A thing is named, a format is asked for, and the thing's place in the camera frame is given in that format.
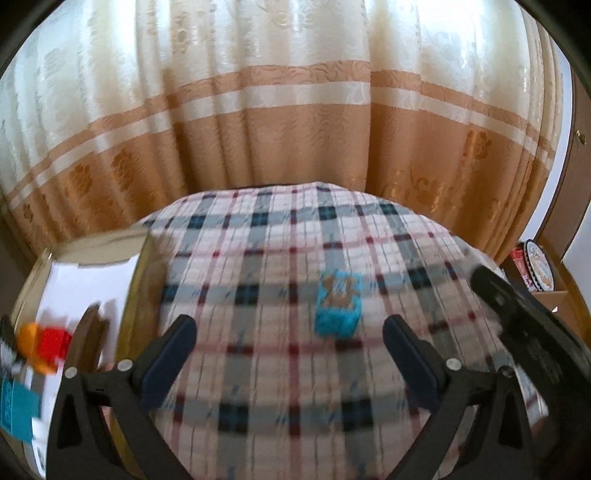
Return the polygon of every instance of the tablecloth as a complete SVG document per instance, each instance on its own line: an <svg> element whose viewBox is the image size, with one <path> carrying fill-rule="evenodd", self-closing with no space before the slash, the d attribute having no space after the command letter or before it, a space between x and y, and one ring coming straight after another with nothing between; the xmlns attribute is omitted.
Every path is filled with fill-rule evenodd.
<svg viewBox="0 0 591 480"><path fill-rule="evenodd" d="M199 329L155 416L196 479L385 478L428 418L382 343L390 314L444 358L512 364L459 274L467 245L395 203L325 183L224 190L180 199L144 224L170 256L161 330L181 313ZM362 274L352 339L313 333L325 269ZM542 407L519 376L534 421ZM468 412L440 475L471 421Z"/></svg>

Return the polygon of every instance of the red block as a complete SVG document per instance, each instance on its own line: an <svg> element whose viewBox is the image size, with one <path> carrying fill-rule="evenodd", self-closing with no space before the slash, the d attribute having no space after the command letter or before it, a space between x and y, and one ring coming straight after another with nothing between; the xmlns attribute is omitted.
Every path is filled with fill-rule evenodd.
<svg viewBox="0 0 591 480"><path fill-rule="evenodd" d="M37 345L37 355L51 363L55 360L65 360L71 341L72 335L64 329L46 328Z"/></svg>

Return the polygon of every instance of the curtain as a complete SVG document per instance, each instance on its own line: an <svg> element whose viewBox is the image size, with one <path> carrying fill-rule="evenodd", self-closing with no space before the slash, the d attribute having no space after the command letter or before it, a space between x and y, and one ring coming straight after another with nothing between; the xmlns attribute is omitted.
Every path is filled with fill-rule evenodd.
<svg viewBox="0 0 591 480"><path fill-rule="evenodd" d="M67 0L0 80L0 188L33 251L191 192L327 181L502 260L560 135L513 0Z"/></svg>

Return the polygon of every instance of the wooden door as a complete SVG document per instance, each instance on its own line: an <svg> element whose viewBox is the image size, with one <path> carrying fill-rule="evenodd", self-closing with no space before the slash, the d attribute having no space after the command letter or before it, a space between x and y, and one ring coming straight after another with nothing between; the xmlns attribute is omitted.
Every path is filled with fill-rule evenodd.
<svg viewBox="0 0 591 480"><path fill-rule="evenodd" d="M550 208L536 236L538 243L562 260L591 200L591 99L573 78L573 120L564 167Z"/></svg>

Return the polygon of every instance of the door knob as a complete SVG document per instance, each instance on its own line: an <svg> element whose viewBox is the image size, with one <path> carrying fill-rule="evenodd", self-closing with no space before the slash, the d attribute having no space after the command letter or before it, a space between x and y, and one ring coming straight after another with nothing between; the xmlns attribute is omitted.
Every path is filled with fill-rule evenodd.
<svg viewBox="0 0 591 480"><path fill-rule="evenodd" d="M582 134L579 130L577 130L574 134L583 145L587 144L587 137L585 137L585 134Z"/></svg>

